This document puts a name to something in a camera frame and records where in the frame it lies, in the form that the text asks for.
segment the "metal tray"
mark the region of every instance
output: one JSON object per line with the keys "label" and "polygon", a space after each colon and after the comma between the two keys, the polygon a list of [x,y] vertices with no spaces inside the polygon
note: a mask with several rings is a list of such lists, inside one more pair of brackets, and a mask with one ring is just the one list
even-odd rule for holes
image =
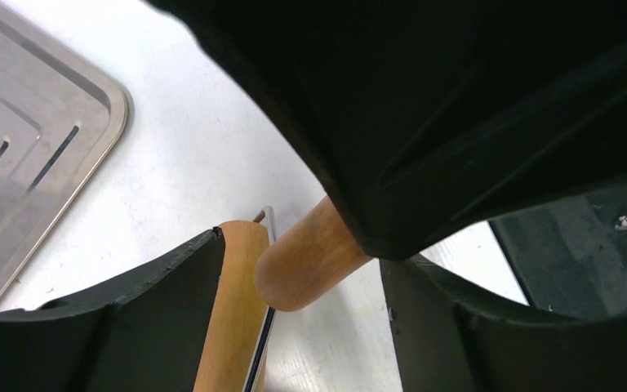
{"label": "metal tray", "polygon": [[120,86],[0,5],[0,296],[128,113]]}

